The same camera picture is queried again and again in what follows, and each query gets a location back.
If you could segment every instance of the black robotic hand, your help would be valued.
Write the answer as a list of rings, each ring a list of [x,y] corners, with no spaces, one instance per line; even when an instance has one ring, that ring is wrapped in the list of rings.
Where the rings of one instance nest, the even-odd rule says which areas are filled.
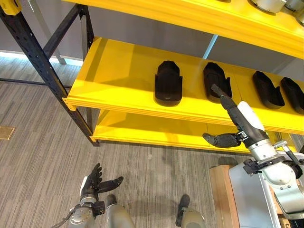
[[[220,102],[234,125],[239,130],[238,133],[225,133],[221,135],[210,135],[208,133],[203,134],[203,138],[211,145],[227,148],[239,146],[241,142],[244,142],[246,148],[249,146],[264,140],[269,139],[266,132],[255,128],[246,119],[243,113],[238,109],[238,106],[234,101],[225,94],[216,84],[213,84],[211,89],[220,97]]]
[[[88,175],[86,182],[81,189],[81,198],[88,194],[92,194],[98,201],[98,194],[102,192],[112,191],[116,189],[124,180],[123,177],[119,177],[115,180],[102,181],[100,163],[98,163],[92,170],[91,174]]]

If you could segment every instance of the shelving unit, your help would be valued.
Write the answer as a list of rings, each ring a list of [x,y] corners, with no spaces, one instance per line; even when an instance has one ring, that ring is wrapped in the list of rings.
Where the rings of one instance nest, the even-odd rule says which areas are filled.
[[[218,148],[210,145],[202,137],[202,133],[216,135],[227,132],[237,132],[237,128],[219,124],[101,110],[92,139],[249,153],[244,144],[233,148]],[[268,132],[268,135],[271,142],[278,141],[274,132]],[[280,137],[288,140],[291,150],[296,151],[289,134],[281,133]]]
[[[65,0],[187,27],[304,58],[304,28],[289,10],[265,13],[247,0]]]
[[[158,65],[167,59],[180,67],[183,76],[183,98],[175,107],[161,106],[153,98],[154,75]],[[207,63],[198,57],[95,37],[64,101],[71,110],[83,106],[233,126],[221,104],[207,99],[202,75]],[[285,106],[279,110],[268,109],[260,102],[253,85],[255,70],[218,64],[226,77],[231,78],[234,101],[247,101],[266,130],[304,134],[304,116],[292,109],[283,91]],[[279,86],[282,77],[267,75]],[[297,83],[304,90],[304,82]]]
[[[68,0],[142,17],[156,19],[303,58],[303,28],[286,12],[269,15],[247,1],[233,0]],[[6,0],[0,18],[50,88],[92,145],[97,140],[190,147],[248,153],[237,148],[215,148],[203,140],[210,134],[235,133],[220,104],[206,98],[202,70],[206,60],[150,47],[94,37],[86,5],[76,4],[44,48],[36,40],[21,13],[18,1]],[[68,93],[49,58],[79,16],[82,23],[84,64]],[[176,107],[153,100],[154,74],[164,60],[173,60],[183,76],[183,98]],[[231,78],[233,99],[246,100],[260,117],[270,140],[289,140],[289,133],[304,134],[304,116],[296,113],[282,91],[286,105],[279,110],[262,106],[253,88],[254,70],[218,63]],[[275,85],[280,77],[267,74]],[[297,82],[304,90],[304,83]],[[77,110],[78,106],[101,109],[95,131]]]

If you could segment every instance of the black object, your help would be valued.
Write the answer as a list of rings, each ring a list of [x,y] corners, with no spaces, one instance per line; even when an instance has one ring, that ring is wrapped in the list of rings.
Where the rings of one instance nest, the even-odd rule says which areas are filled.
[[[263,72],[256,71],[253,74],[253,82],[262,103],[270,109],[278,109],[285,105],[280,87],[275,88],[269,77]]]
[[[246,171],[247,174],[257,174],[258,172],[261,172],[260,170],[270,166],[270,165],[274,165],[277,164],[279,162],[283,162],[285,160],[284,156],[280,156],[277,157],[275,159],[272,160],[268,160],[266,162],[263,163],[257,163],[257,161],[253,161],[251,159],[247,159],[246,161],[244,161],[244,170]]]
[[[76,4],[68,13],[66,18],[62,21],[62,23],[58,26],[56,32],[52,35],[50,41],[45,46],[45,53],[40,44],[38,43],[37,39],[35,38],[34,33],[30,29],[22,13],[20,12],[15,16],[7,15],[3,11],[2,7],[0,7],[0,18],[2,19],[3,23],[8,28],[8,30],[10,31],[10,33],[12,34],[24,54],[28,57],[33,67],[39,73],[39,75],[41,76],[45,84],[49,87],[51,92],[54,94],[56,99],[64,107],[66,112],[71,116],[71,118],[81,129],[87,139],[91,142],[91,144],[94,146],[98,146],[99,143],[93,142],[90,138],[90,136],[93,135],[93,131],[83,119],[79,111],[70,111],[67,105],[62,100],[62,98],[67,97],[68,93],[48,60],[49,57],[52,55],[53,50],[56,49],[63,35],[66,33],[73,20],[75,19],[75,15],[77,14],[79,14],[80,17],[82,17],[82,15],[86,16],[88,47],[91,46],[94,34],[92,30],[88,8],[87,6]]]
[[[105,202],[97,201],[92,205],[93,215],[94,217],[98,215],[103,215],[105,212]]]
[[[178,105],[182,97],[182,76],[173,61],[163,61],[155,75],[155,100],[163,106]]]
[[[304,114],[304,93],[300,86],[288,77],[281,80],[282,88],[284,89],[291,106],[300,114]]]
[[[207,63],[203,70],[203,74],[207,97],[210,101],[220,103],[219,95],[211,89],[213,84],[216,84],[225,94],[232,97],[230,77],[226,79],[223,69],[216,63]]]
[[[211,145],[221,148],[239,146],[242,142],[238,139],[237,134],[225,133],[220,135],[203,134],[203,138]]]
[[[180,203],[178,205],[177,217],[176,217],[176,221],[175,221],[175,225],[177,227],[181,227],[182,215],[184,213],[184,211],[182,210],[182,208],[189,207],[189,204],[190,204],[190,197],[187,194],[184,194],[181,197]]]
[[[246,148],[253,144],[259,143],[261,140],[269,139],[266,132],[257,129],[253,127],[248,120],[245,118],[245,116],[241,113],[241,111],[238,109],[236,103],[227,96],[216,84],[213,84],[211,86],[211,89],[220,97],[220,102],[225,110],[227,110],[228,115],[230,116],[232,122],[237,127],[239,132],[237,134],[230,134],[230,135],[224,135],[222,136],[212,136],[212,135],[205,135],[205,139],[209,143],[215,143],[212,144],[214,146],[217,145],[235,145],[237,146],[241,141],[245,144]]]
[[[303,171],[302,171],[301,167],[299,165],[297,165],[296,163],[294,163],[293,161],[286,160],[286,161],[283,161],[283,163],[293,169],[296,179],[299,179],[303,175]]]
[[[81,198],[91,194],[94,195],[98,201],[98,194],[116,189],[124,180],[123,177],[119,177],[115,180],[102,181],[102,172],[100,163],[98,163],[88,175],[84,187],[81,189]]]
[[[289,220],[290,228],[303,228],[304,219]]]
[[[291,160],[296,164],[296,165],[301,165],[300,161],[296,158],[296,156],[294,155],[294,153],[291,152],[291,150],[285,152],[288,157],[291,158]]]

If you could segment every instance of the cable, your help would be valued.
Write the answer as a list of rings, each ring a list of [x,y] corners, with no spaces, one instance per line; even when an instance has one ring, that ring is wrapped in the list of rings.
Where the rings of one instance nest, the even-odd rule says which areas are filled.
[[[69,220],[69,218],[74,214],[74,212],[75,212],[75,208],[73,208],[73,209],[68,213],[68,215],[67,215],[65,218],[62,219],[61,222],[59,222],[59,223],[53,225],[51,228],[58,228],[58,227],[61,227],[66,221]]]

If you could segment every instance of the metal bracket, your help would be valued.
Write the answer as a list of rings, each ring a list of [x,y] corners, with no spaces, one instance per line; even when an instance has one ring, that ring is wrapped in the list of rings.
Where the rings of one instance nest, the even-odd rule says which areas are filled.
[[[71,111],[76,111],[77,110],[77,106],[72,105],[71,103],[69,103],[69,101],[66,98],[63,97],[62,100],[66,103],[69,110],[71,110]]]
[[[93,136],[90,136],[90,139],[91,139],[93,142],[97,142],[97,140],[96,140]]]

